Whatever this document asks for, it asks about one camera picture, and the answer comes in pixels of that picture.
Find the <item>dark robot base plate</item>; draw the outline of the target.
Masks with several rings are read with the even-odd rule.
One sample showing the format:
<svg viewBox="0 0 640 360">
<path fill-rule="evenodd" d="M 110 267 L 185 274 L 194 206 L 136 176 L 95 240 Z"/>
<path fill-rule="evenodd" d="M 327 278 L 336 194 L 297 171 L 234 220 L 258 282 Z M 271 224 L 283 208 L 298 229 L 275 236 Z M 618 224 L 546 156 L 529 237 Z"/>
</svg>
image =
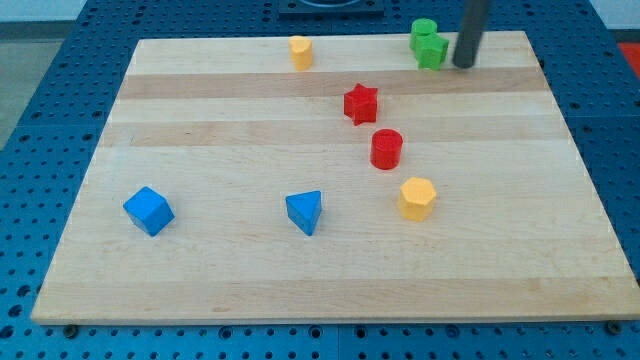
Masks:
<svg viewBox="0 0 640 360">
<path fill-rule="evenodd" d="M 284 17 L 329 15 L 381 15 L 383 0 L 278 0 L 278 15 Z"/>
</svg>

